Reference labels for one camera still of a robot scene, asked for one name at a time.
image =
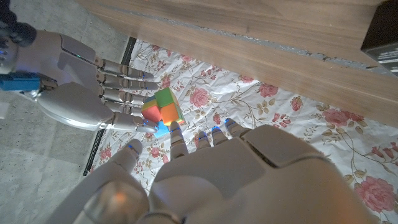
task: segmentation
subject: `wooden board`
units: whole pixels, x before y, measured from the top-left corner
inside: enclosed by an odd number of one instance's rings
[[[311,53],[378,64],[360,51],[382,0],[97,0],[126,11],[269,40]]]
[[[398,127],[397,78],[79,2],[138,39]]]

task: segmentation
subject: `robotic hand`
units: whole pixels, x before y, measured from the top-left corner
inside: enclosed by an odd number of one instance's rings
[[[254,130],[232,119],[204,132],[188,153],[170,126],[171,161],[149,196],[130,176],[141,143],[133,139],[86,177],[47,223],[372,223],[354,192],[322,154],[272,126]]]
[[[135,106],[145,97],[119,91],[157,90],[156,83],[145,82],[152,74],[101,59],[71,37],[16,22],[9,1],[1,4],[0,89],[37,102],[49,117],[77,128],[157,131]]]

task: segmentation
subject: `floral fabric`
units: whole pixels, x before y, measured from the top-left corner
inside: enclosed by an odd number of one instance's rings
[[[209,134],[227,117],[248,128],[281,128],[324,153],[377,222],[398,223],[397,128],[140,40],[131,58],[130,66],[154,74],[159,88],[173,89],[186,119],[181,128],[189,151],[195,150],[199,131]],[[134,93],[152,96],[154,91]],[[132,175],[149,191],[156,173],[170,159],[168,135],[157,139],[152,134],[107,130],[92,170],[132,138],[144,145]]]

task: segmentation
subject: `rubik's cube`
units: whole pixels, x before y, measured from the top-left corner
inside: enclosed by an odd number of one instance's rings
[[[170,126],[172,121],[180,124],[185,122],[177,98],[170,88],[159,90],[154,96],[147,98],[141,113],[151,121],[163,120],[166,126]]]

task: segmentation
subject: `green cube face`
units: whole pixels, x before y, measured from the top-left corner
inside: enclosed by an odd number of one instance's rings
[[[163,90],[157,91],[155,93],[155,98],[157,105],[161,108],[171,103],[175,103],[178,105],[177,98],[175,97],[174,93],[171,91],[170,88],[165,88]]]

